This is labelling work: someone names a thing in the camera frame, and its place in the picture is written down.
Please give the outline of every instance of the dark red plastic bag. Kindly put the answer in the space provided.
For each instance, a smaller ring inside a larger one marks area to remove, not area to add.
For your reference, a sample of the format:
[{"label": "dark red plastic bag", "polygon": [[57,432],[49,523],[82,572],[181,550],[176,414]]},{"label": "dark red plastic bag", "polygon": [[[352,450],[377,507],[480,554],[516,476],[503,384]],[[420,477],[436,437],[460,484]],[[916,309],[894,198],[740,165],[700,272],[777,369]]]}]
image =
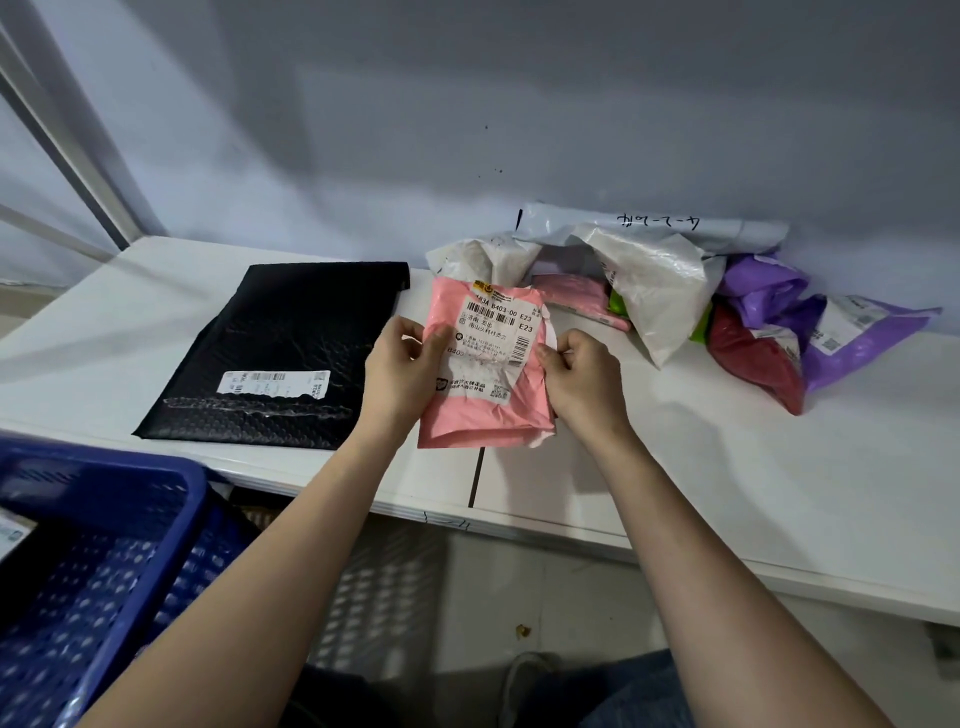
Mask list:
[{"label": "dark red plastic bag", "polygon": [[729,303],[713,303],[707,351],[733,376],[765,389],[791,415],[802,414],[806,383],[797,335],[783,327],[746,328]]}]

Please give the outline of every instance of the floor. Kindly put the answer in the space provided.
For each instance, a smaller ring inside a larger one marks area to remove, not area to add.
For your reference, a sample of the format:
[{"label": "floor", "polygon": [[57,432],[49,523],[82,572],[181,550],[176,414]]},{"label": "floor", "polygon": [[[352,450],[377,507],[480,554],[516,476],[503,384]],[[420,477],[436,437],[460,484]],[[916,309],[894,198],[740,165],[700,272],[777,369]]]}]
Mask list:
[{"label": "floor", "polygon": [[[919,622],[782,601],[900,728],[960,722]],[[576,667],[665,646],[637,567],[370,516],[310,662],[364,675],[408,724],[492,728],[520,652]]]}]

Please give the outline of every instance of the forearm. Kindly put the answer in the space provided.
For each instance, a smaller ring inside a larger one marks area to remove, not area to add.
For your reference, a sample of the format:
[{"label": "forearm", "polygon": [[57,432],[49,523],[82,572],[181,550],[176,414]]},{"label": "forearm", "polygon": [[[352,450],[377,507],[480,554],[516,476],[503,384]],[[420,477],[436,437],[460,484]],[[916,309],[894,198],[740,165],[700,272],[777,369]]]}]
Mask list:
[{"label": "forearm", "polygon": [[275,726],[397,445],[359,425],[82,728]]},{"label": "forearm", "polygon": [[636,437],[591,447],[704,728],[890,726]]}]

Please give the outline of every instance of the hand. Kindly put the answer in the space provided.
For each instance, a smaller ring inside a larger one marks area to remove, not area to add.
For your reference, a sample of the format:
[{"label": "hand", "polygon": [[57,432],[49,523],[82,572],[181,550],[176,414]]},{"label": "hand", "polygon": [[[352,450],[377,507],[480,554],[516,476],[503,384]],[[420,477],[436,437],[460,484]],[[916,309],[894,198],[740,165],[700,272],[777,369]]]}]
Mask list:
[{"label": "hand", "polygon": [[546,391],[557,415],[588,448],[635,438],[623,400],[620,361],[588,333],[572,328],[557,337],[557,350],[537,344]]},{"label": "hand", "polygon": [[402,316],[387,322],[367,357],[357,429],[388,437],[399,447],[437,391],[440,359],[452,332],[443,327],[421,343],[423,326],[417,322]]}]

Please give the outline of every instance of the person's left hand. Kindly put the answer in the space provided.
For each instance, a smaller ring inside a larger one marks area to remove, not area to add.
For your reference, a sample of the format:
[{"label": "person's left hand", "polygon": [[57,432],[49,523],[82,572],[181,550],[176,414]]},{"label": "person's left hand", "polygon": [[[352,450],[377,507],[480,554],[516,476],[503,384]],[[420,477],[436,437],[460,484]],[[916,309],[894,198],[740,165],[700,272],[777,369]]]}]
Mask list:
[{"label": "person's left hand", "polygon": [[402,316],[387,322],[367,357],[357,429],[388,437],[397,446],[403,442],[437,391],[440,359],[452,333],[453,327],[443,327],[423,342],[417,322]]}]

